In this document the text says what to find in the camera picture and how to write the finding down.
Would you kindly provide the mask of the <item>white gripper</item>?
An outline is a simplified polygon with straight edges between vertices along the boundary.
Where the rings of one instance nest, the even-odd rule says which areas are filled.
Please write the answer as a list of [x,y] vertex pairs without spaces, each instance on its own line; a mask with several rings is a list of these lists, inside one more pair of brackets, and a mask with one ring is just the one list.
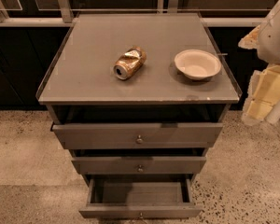
[[255,49],[261,60],[274,63],[250,78],[242,121],[249,126],[263,121],[275,124],[280,120],[280,0],[238,46]]

